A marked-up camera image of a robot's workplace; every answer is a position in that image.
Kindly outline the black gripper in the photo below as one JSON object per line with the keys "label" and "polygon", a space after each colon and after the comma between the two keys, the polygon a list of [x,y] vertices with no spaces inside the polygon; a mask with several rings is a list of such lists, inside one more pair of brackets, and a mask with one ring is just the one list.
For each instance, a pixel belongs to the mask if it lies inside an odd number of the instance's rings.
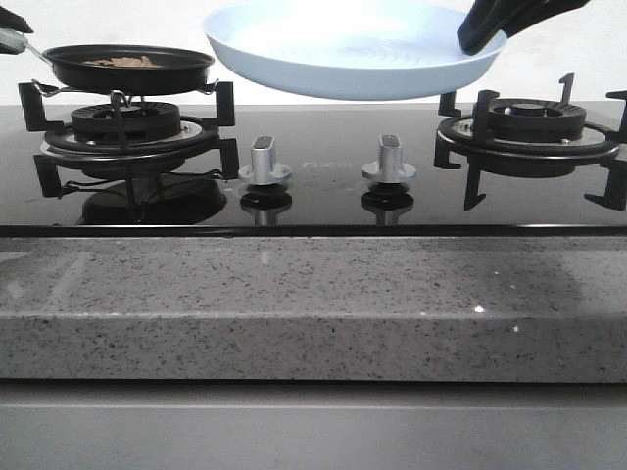
{"label": "black gripper", "polygon": [[475,1],[458,29],[461,50],[480,52],[499,32],[507,37],[549,18],[580,9],[589,0],[481,0]]}

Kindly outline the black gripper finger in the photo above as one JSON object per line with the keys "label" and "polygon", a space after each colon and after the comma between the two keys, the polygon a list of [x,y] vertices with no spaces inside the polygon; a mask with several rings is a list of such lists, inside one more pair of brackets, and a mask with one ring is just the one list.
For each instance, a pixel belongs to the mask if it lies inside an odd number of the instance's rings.
{"label": "black gripper finger", "polygon": [[33,29],[23,17],[4,7],[0,7],[0,27],[20,33],[33,33]]}

